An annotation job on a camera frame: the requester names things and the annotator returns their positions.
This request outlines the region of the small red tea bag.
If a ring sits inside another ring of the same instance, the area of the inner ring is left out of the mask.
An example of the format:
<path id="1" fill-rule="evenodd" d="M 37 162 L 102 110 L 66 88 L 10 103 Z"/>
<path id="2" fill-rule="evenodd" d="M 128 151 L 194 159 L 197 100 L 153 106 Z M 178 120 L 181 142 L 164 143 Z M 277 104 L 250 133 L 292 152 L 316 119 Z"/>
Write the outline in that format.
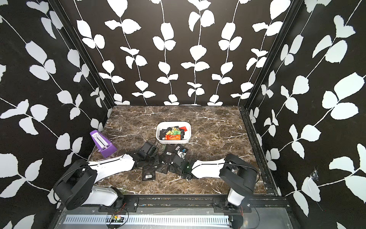
<path id="1" fill-rule="evenodd" d="M 181 135 L 166 135 L 166 140 L 181 140 Z"/>

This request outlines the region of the green tea bag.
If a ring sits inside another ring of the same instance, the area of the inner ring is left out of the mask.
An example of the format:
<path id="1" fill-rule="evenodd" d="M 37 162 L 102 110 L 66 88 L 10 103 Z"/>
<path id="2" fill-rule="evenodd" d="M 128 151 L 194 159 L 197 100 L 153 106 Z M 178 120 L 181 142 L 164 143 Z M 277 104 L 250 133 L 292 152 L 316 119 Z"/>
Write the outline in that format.
<path id="1" fill-rule="evenodd" d="M 182 133 L 184 133 L 184 131 L 183 131 L 183 130 L 180 130 L 179 128 L 173 127 L 173 128 L 171 129 L 171 131 L 169 131 L 169 132 L 167 133 L 167 135 L 181 135 Z"/>

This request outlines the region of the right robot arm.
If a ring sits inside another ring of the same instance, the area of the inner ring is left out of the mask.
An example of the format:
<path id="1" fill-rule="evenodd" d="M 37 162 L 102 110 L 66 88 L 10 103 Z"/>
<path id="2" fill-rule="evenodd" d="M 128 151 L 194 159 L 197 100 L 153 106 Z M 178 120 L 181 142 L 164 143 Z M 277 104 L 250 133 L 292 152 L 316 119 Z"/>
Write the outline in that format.
<path id="1" fill-rule="evenodd" d="M 233 154 L 214 161 L 187 161 L 174 156 L 170 165 L 172 172 L 187 180 L 219 178 L 224 181 L 230 188 L 226 199 L 213 199 L 213 207 L 224 212 L 237 211 L 245 197 L 253 195 L 255 185 L 261 177 L 256 167 Z"/>

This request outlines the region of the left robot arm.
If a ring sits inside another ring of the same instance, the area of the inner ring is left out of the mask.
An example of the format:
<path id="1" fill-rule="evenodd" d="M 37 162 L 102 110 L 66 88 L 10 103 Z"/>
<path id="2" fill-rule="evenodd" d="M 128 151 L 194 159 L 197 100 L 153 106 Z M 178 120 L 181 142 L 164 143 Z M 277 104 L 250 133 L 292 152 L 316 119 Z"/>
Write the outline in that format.
<path id="1" fill-rule="evenodd" d="M 117 188 L 101 187 L 96 183 L 134 168 L 155 167 L 159 162 L 158 150 L 156 145 L 147 141 L 139 150 L 118 157 L 92 162 L 77 160 L 55 183 L 53 198 L 67 210 L 82 205 L 99 205 L 104 212 L 122 209 L 125 206 L 124 195 Z"/>

